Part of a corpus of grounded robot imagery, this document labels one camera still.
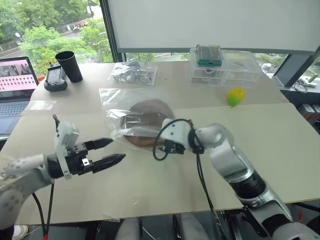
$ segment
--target laptop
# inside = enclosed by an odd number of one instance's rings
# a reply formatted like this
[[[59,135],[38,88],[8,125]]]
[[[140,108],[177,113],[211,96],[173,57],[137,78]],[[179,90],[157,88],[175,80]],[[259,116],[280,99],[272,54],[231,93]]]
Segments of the laptop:
[[[0,59],[0,135],[11,134],[37,85],[28,57]]]

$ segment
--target table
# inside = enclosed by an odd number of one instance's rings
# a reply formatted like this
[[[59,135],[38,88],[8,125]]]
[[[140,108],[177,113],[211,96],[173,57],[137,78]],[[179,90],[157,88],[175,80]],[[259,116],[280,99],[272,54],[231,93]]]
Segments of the table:
[[[224,124],[260,175],[286,203],[320,198],[319,135],[271,80],[261,76],[257,88],[247,91],[243,104],[230,108],[225,99],[227,88],[189,85],[185,62],[157,65],[156,87],[164,87],[180,99],[171,106],[176,117],[190,118],[196,127],[213,122]],[[79,128],[78,141],[109,136],[111,130],[101,109],[98,88],[137,87],[108,81],[112,66],[81,65],[84,80],[70,83],[65,92],[47,92],[41,83],[31,100],[57,102],[51,110],[25,111],[0,152],[0,167],[9,161],[6,156],[19,158],[53,153],[53,112]],[[53,224],[209,210],[194,154],[173,155],[158,162],[149,151],[115,141],[91,151],[88,156],[96,161],[113,153],[126,153],[127,156],[121,163],[102,172],[76,175],[68,181],[56,180],[51,214]],[[242,205],[232,188],[210,166],[208,156],[204,154],[201,159],[205,179],[212,183],[208,190],[215,208],[240,208]],[[49,187],[37,191],[45,218],[49,193]],[[38,224],[39,221],[37,207],[29,197],[17,224]]]
[[[155,86],[165,88],[171,96],[179,96],[180,101],[173,102],[172,108],[199,108],[228,106],[227,87],[208,87],[189,84],[189,65],[187,62],[157,62]],[[65,91],[49,92],[42,81],[32,94],[31,101],[56,101],[49,111],[29,111],[23,115],[35,114],[92,114],[102,111],[99,88],[152,88],[148,85],[109,81],[113,63],[81,64],[83,81],[70,83]],[[265,75],[257,81],[256,89],[248,89],[247,97],[242,104],[276,104],[288,103],[288,100]]]

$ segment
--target black tumbler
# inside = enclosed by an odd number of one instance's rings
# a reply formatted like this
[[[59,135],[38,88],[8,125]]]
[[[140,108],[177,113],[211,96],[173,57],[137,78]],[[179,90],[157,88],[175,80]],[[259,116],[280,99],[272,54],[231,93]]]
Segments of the black tumbler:
[[[73,51],[59,52],[55,55],[55,59],[59,62],[72,83],[78,83],[82,80],[82,75]]]

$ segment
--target clear plastic bag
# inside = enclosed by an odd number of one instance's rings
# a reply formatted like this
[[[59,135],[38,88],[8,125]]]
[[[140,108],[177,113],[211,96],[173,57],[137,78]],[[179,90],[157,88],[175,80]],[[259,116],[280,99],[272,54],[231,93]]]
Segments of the clear plastic bag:
[[[159,89],[104,88],[99,89],[99,93],[113,139],[138,147],[152,147],[163,121],[174,118],[173,111],[162,100],[165,93]]]
[[[117,62],[114,64],[109,80],[154,86],[157,70],[157,66],[148,66],[146,62]]]

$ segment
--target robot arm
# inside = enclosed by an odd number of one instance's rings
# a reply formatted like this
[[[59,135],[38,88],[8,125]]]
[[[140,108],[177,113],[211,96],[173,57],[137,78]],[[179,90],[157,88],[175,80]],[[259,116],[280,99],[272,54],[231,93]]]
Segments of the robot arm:
[[[112,154],[98,161],[88,160],[89,150],[103,148],[113,140],[99,138],[76,144],[79,132],[67,121],[55,117],[55,154],[43,154],[10,162],[0,178],[0,230],[13,226],[25,200],[35,191],[51,185],[54,179],[88,172],[97,173],[119,163],[126,155]]]
[[[165,142],[164,151],[174,152],[171,148],[173,142],[190,152],[195,146],[202,146],[209,153],[213,167],[235,191],[236,197],[244,205],[248,220],[258,233],[273,240],[320,238],[305,225],[293,222],[287,206],[260,177],[225,127],[214,123],[193,130],[186,121],[176,121],[174,124],[171,121],[166,119],[162,124],[161,138],[169,142]],[[181,149],[178,145],[174,144],[174,149]]]

